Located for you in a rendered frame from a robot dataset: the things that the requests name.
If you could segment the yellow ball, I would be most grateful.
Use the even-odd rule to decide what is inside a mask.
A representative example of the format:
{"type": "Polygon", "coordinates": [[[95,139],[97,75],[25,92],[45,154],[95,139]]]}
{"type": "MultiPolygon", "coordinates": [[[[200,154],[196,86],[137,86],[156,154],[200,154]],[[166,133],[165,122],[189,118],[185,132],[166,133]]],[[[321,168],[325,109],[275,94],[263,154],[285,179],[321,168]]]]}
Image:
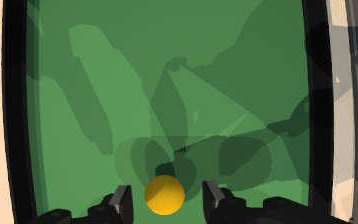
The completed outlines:
{"type": "Polygon", "coordinates": [[[169,215],[183,204],[185,192],[182,184],[169,175],[159,175],[149,181],[144,198],[147,206],[155,213],[169,215]]]}

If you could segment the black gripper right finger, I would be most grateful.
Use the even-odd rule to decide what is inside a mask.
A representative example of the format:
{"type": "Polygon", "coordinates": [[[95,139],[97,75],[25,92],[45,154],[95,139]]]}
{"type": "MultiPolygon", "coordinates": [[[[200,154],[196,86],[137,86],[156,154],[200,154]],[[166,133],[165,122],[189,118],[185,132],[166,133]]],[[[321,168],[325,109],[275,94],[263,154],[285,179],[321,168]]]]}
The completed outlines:
{"type": "Polygon", "coordinates": [[[215,180],[203,181],[202,192],[206,224],[352,224],[279,196],[263,200],[263,208],[246,207],[245,199],[215,180]]]}

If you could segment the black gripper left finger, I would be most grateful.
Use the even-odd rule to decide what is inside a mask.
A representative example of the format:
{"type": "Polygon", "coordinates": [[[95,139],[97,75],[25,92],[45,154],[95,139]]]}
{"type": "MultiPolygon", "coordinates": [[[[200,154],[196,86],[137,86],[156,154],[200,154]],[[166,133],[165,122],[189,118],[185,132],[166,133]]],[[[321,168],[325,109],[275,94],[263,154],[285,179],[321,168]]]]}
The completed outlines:
{"type": "Polygon", "coordinates": [[[131,185],[119,185],[100,204],[88,209],[88,216],[72,218],[70,210],[53,209],[25,224],[133,224],[134,210],[131,185]],[[91,216],[91,217],[90,217],[91,216]]]}

